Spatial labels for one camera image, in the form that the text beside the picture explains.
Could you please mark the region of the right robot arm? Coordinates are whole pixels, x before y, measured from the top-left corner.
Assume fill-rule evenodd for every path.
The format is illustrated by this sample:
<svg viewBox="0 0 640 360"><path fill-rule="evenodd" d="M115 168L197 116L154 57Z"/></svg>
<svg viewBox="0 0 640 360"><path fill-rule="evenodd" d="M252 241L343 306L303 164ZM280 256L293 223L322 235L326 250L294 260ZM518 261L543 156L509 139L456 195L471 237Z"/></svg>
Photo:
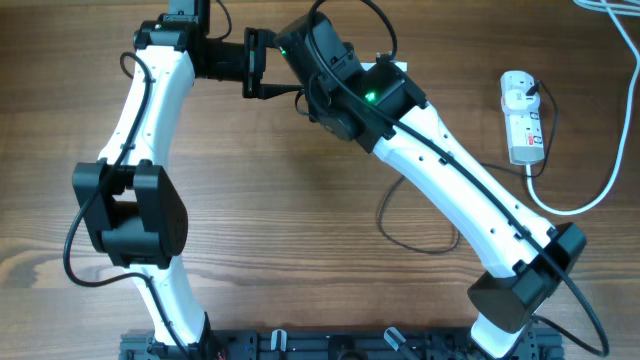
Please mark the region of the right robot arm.
<svg viewBox="0 0 640 360"><path fill-rule="evenodd" d="M485 269L467 291L479 312L471 337L488 356L509 354L567 279L583 232L522 205L459 144L404 70L383 56L364 68L324 14L300 17L274 43L304 86L312 119L402 174L468 241Z"/></svg>

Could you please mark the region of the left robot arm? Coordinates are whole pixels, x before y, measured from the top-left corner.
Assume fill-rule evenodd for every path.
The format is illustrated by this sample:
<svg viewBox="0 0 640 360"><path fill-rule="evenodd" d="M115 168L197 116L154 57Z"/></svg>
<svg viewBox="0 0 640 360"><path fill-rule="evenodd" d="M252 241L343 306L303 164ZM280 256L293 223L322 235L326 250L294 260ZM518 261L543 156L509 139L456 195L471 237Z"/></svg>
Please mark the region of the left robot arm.
<svg viewBox="0 0 640 360"><path fill-rule="evenodd" d="M149 340L125 338L126 359L219 359L224 352L184 268L188 214L167 173L172 139L198 78L238 82L244 97L264 100L288 87L262 83L273 31L249 28L232 43L209 30L206 1L173 1L142 23L118 124L98 158L78 163L72 175L74 225L85 226L94 249L135 283L154 323Z"/></svg>

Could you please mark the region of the white charger adapter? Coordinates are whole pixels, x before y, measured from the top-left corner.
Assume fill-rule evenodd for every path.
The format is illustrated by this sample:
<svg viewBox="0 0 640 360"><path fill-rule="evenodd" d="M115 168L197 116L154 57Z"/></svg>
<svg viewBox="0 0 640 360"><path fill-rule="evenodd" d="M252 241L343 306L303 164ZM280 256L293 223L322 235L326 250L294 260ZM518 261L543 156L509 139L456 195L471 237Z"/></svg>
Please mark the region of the white charger adapter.
<svg viewBox="0 0 640 360"><path fill-rule="evenodd" d="M523 88L513 88L502 93L501 107L507 115L536 112L539 109L539 105L539 95L527 95L526 90Z"/></svg>

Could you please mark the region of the white power strip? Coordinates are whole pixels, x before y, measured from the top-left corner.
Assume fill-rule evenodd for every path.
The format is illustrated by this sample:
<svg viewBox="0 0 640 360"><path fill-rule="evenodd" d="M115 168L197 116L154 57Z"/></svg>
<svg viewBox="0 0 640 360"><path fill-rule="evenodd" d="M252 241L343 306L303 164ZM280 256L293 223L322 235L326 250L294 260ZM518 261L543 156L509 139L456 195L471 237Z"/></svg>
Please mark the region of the white power strip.
<svg viewBox="0 0 640 360"><path fill-rule="evenodd" d="M527 95L539 95L534 78L524 71L505 72L500 78L500 87L501 97L505 90L513 88L523 88ZM504 113L504 117L510 163L524 166L542 161L544 145L539 109L536 112L516 115Z"/></svg>

